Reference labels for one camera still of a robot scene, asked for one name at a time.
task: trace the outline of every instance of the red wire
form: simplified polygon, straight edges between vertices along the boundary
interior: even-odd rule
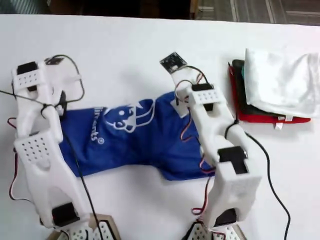
[[[203,77],[204,77],[204,76],[203,76],[201,73],[199,73],[198,76],[196,76],[196,84],[198,84]]]
[[[189,141],[191,138],[193,138],[193,136],[187,136],[186,138],[184,138],[184,134],[186,133],[186,131],[188,130],[188,128],[190,127],[191,125],[191,122],[192,122],[192,117],[191,117],[191,113],[190,113],[190,109],[188,108],[188,111],[189,111],[189,121],[188,123],[185,125],[185,127],[183,128],[181,134],[180,134],[180,140],[182,142],[187,142]]]
[[[201,171],[204,173],[204,174],[211,174],[211,173],[214,173],[216,171],[216,168],[215,167],[212,167],[211,169],[204,169],[202,168],[202,165],[204,164],[205,162],[205,155],[202,155],[202,158],[201,158],[201,161],[199,163],[199,168],[201,169]]]
[[[9,197],[14,201],[16,201],[17,199],[15,199],[15,197],[12,196],[12,187],[16,181],[17,176],[18,176],[18,153],[16,153],[16,150],[14,149],[14,175],[9,188]]]
[[[11,120],[16,120],[16,119],[17,119],[16,117],[10,117],[6,122],[7,122],[11,127],[13,127],[14,129],[17,129],[17,127],[16,127],[13,123],[11,123]],[[25,201],[28,201],[28,202],[32,203],[32,201],[30,201],[30,200],[27,199],[27,198],[15,198],[15,197],[13,196],[13,194],[12,194],[13,187],[14,187],[14,183],[15,183],[15,181],[16,181],[16,179],[17,179],[17,176],[18,176],[18,160],[19,160],[19,158],[18,158],[18,153],[17,153],[16,149],[14,148],[13,151],[14,151],[14,174],[13,174],[13,180],[12,180],[12,182],[11,182],[11,184],[10,184],[10,187],[9,187],[9,198],[10,198],[11,200],[13,200],[13,201],[25,200]]]
[[[11,127],[13,127],[14,129],[17,129],[17,127],[11,123],[11,120],[17,120],[16,117],[9,117],[8,120],[6,121]]]
[[[192,214],[195,216],[201,215],[206,210],[207,202],[208,202],[208,185],[209,185],[210,179],[211,179],[211,177],[208,178],[208,180],[206,181],[206,184],[205,184],[204,201],[203,201],[202,207],[194,207],[191,209]]]

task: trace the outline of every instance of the floor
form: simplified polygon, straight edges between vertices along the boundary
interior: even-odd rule
[[[320,26],[320,0],[199,0],[197,19]]]

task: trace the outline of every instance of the wire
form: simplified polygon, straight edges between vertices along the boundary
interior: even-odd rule
[[[212,167],[211,169],[204,169],[202,167],[202,165],[205,163],[205,155],[203,154],[202,155],[202,158],[201,158],[201,161],[199,163],[199,168],[201,169],[201,171],[204,173],[204,174],[212,174],[216,171],[216,168],[215,167]]]
[[[60,232],[62,232],[64,235],[66,235],[66,237],[68,238],[68,240],[70,240],[69,233],[67,233],[67,232],[64,231],[64,230],[60,230]]]
[[[201,81],[201,79],[203,78],[204,76],[199,73],[198,76],[196,76],[196,84],[199,84],[199,82]]]
[[[188,103],[188,101],[186,101],[186,99],[188,98],[187,96],[184,98],[184,100],[181,100],[178,96],[178,93],[177,93],[177,89],[179,87],[179,85],[183,82],[188,82],[188,83],[191,83],[191,85],[193,85],[193,83],[190,81],[190,80],[187,80],[187,79],[184,79],[184,80],[181,80],[180,82],[178,82],[178,84],[175,86],[174,88],[174,95],[175,97],[180,101],[180,102],[183,102],[183,103]]]
[[[17,129],[17,127],[11,123],[10,120],[15,120],[16,118],[15,117],[10,117],[8,118],[8,120],[6,121],[11,127],[13,127],[14,129]],[[27,199],[27,198],[24,198],[24,197],[20,197],[20,198],[16,198],[14,196],[14,186],[15,186],[15,182],[16,182],[16,179],[18,177],[18,164],[19,164],[19,157],[18,157],[18,153],[16,151],[16,149],[14,148],[13,149],[13,152],[14,152],[14,174],[13,174],[13,180],[10,184],[10,187],[9,187],[9,198],[13,201],[20,201],[20,200],[24,200],[24,201],[27,201],[31,204],[34,204],[30,199]]]
[[[45,63],[47,64],[47,63],[49,63],[50,61],[52,61],[53,59],[55,59],[55,58],[67,58],[67,59],[69,59],[69,60],[72,62],[72,64],[74,65],[75,70],[76,70],[76,73],[77,73],[78,75],[80,75],[79,68],[78,68],[76,62],[75,62],[71,57],[69,57],[68,55],[65,55],[65,54],[57,54],[57,55],[54,55],[53,57],[51,57],[50,59],[48,59]],[[83,82],[82,82],[82,78],[80,78],[80,85],[81,85],[81,89],[82,89],[82,94],[81,94],[81,96],[80,96],[79,98],[77,98],[77,99],[74,99],[74,100],[64,101],[64,102],[62,102],[61,104],[69,104],[69,103],[77,102],[77,101],[80,101],[81,99],[83,99],[84,96],[85,96],[85,88],[84,88],[84,84],[83,84]]]
[[[16,120],[16,117],[9,117],[8,120],[6,121],[7,124],[9,124],[11,127],[13,127],[14,129],[17,129],[16,125],[14,125],[13,123],[11,123],[11,120]]]
[[[49,58],[48,60],[45,61],[46,64],[48,64],[50,61],[52,61],[53,59],[55,58],[59,58],[59,57],[63,57],[63,58],[67,58],[69,59],[72,64],[74,65],[75,67],[75,70],[77,72],[78,75],[80,75],[80,72],[79,72],[79,69],[78,69],[78,66],[76,64],[76,62],[71,58],[69,57],[68,55],[64,55],[64,54],[58,54],[58,55],[54,55],[53,57]],[[59,105],[62,105],[62,104],[69,104],[69,103],[73,103],[73,102],[77,102],[77,101],[80,101],[81,99],[83,99],[84,95],[85,95],[85,88],[84,88],[84,85],[83,85],[83,82],[82,82],[82,79],[80,78],[80,85],[81,85],[81,89],[82,89],[82,94],[79,98],[77,99],[73,99],[73,100],[68,100],[68,101],[64,101],[64,102],[60,102],[56,105],[52,105],[52,104],[46,104],[44,102],[41,102],[41,101],[38,101],[36,99],[32,99],[32,98],[29,98],[29,97],[26,97],[26,96],[22,96],[22,95],[18,95],[18,94],[15,94],[14,91],[13,93],[11,92],[8,92],[8,91],[4,91],[4,90],[1,90],[0,89],[0,93],[3,93],[3,94],[6,94],[6,95],[10,95],[10,96],[13,96],[15,98],[21,98],[21,99],[25,99],[25,100],[29,100],[29,101],[32,101],[32,102],[35,102],[35,103],[38,103],[38,104],[41,104],[43,106],[43,108],[41,109],[40,113],[41,115],[43,116],[43,111],[47,108],[47,107],[54,107],[56,108],[57,106]]]
[[[27,201],[27,202],[29,202],[31,204],[34,204],[30,199],[27,199],[27,198],[24,198],[24,197],[16,198],[14,196],[13,189],[14,189],[15,182],[16,182],[16,179],[17,179],[17,176],[18,176],[18,153],[16,152],[15,149],[13,149],[13,151],[14,151],[14,175],[13,175],[13,180],[12,180],[12,182],[10,184],[10,187],[9,187],[9,197],[13,201],[23,200],[23,201]]]
[[[238,115],[236,113],[236,118],[234,120],[234,122],[228,126],[225,130],[225,133],[224,133],[224,137],[227,138],[227,135],[228,135],[228,131],[229,129],[238,124],[239,123],[239,120],[238,120]],[[266,172],[267,172],[267,178],[268,178],[268,182],[269,182],[269,185],[270,185],[270,188],[271,188],[271,191],[274,195],[274,197],[276,198],[276,200],[279,202],[279,204],[281,205],[281,207],[284,209],[285,213],[287,214],[288,216],[288,222],[286,224],[286,227],[285,227],[285,231],[284,231],[284,240],[287,239],[287,235],[288,235],[288,231],[289,231],[289,226],[290,226],[290,222],[291,222],[291,216],[290,216],[290,213],[288,211],[288,209],[286,208],[286,206],[284,205],[284,203],[280,200],[280,198],[278,197],[275,189],[274,189],[274,186],[272,184],[272,181],[271,181],[271,174],[270,174],[270,157],[269,157],[269,154],[267,152],[267,150],[264,148],[264,146],[258,141],[256,140],[253,136],[251,136],[249,133],[245,132],[245,134],[252,140],[254,141],[260,148],[261,150],[263,151],[263,153],[265,154],[265,157],[266,157]]]
[[[208,180],[206,181],[206,184],[205,184],[204,201],[203,201],[202,207],[194,207],[191,209],[192,214],[195,216],[202,215],[202,213],[204,213],[204,211],[207,208],[207,205],[208,205],[208,185],[209,185],[210,179],[211,179],[211,176],[208,177]]]
[[[177,71],[180,71],[180,70],[182,70],[182,69],[193,69],[193,70],[198,71],[198,72],[199,72],[200,74],[202,74],[202,76],[204,77],[205,82],[206,82],[207,84],[209,83],[206,75],[205,75],[199,68],[197,68],[197,67],[195,67],[195,66],[191,66],[191,65],[186,65],[186,66],[183,66],[183,67],[179,68],[178,70],[176,70],[176,72],[177,72]]]
[[[270,185],[270,188],[271,188],[271,191],[274,195],[274,197],[276,198],[276,200],[279,202],[279,204],[282,206],[282,208],[284,209],[284,211],[286,212],[287,216],[288,216],[288,222],[286,224],[286,227],[285,227],[285,232],[284,232],[284,239],[286,240],[287,239],[287,235],[288,235],[288,231],[289,231],[289,226],[290,226],[290,222],[291,222],[291,216],[290,216],[290,213],[288,211],[288,209],[286,208],[286,206],[284,205],[284,203],[280,200],[280,198],[278,197],[275,189],[274,189],[274,186],[271,182],[271,177],[270,177],[270,157],[269,157],[269,154],[267,152],[267,150],[264,148],[264,146],[262,146],[262,144],[256,140],[253,136],[251,136],[249,133],[245,133],[250,139],[252,139],[252,141],[254,141],[260,148],[261,150],[264,152],[265,154],[265,157],[266,157],[266,162],[267,162],[267,178],[268,178],[268,182],[269,182],[269,185]]]
[[[104,238],[103,238],[103,235],[102,235],[102,231],[101,231],[100,225],[99,225],[98,217],[97,217],[97,214],[96,214],[94,205],[93,205],[92,200],[91,200],[90,193],[89,193],[89,191],[88,191],[88,188],[87,188],[87,185],[86,185],[86,182],[85,182],[85,179],[84,179],[84,175],[83,175],[83,173],[82,173],[82,171],[81,171],[81,169],[80,169],[80,165],[79,165],[79,161],[78,161],[78,157],[77,157],[76,151],[75,151],[75,149],[74,149],[74,147],[73,147],[73,145],[72,145],[72,143],[71,143],[70,138],[68,137],[68,135],[65,133],[64,130],[62,130],[62,134],[63,134],[65,140],[67,141],[67,143],[68,143],[68,145],[69,145],[69,147],[70,147],[70,149],[71,149],[72,155],[73,155],[73,157],[74,157],[74,161],[75,161],[75,164],[76,164],[76,168],[77,168],[77,170],[78,170],[80,179],[81,179],[81,181],[82,181],[82,185],[83,185],[83,187],[84,187],[85,193],[86,193],[86,195],[87,195],[87,197],[88,197],[88,199],[89,199],[89,203],[90,203],[90,206],[91,206],[92,214],[93,214],[93,217],[94,217],[96,226],[97,226],[97,228],[98,228],[98,230],[99,230],[100,237],[101,237],[101,239],[104,239]]]
[[[189,107],[187,108],[188,111],[189,111],[189,120],[188,120],[188,123],[184,126],[181,134],[180,134],[180,140],[182,142],[187,142],[189,141],[191,138],[193,138],[194,136],[190,135],[190,136],[187,136],[186,138],[184,138],[184,134],[186,133],[186,131],[188,130],[188,128],[190,127],[191,123],[192,123],[192,117],[191,117],[191,113],[190,113],[190,109]]]

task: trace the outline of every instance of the stack of items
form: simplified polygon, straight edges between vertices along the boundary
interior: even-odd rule
[[[238,119],[250,123],[306,123],[319,116],[318,53],[284,55],[247,49],[229,66]]]

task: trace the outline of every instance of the white tag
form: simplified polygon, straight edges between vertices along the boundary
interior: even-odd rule
[[[285,116],[285,121],[286,122],[291,122],[293,120],[293,116]]]
[[[184,102],[179,101],[179,105],[177,106],[176,100],[172,100],[171,102],[172,107],[174,110],[179,114],[179,117],[183,119],[185,116],[189,114],[187,104]]]
[[[277,122],[276,124],[275,124],[275,126],[274,126],[274,129],[275,130],[281,130],[282,129],[282,127],[283,127],[283,122]]]

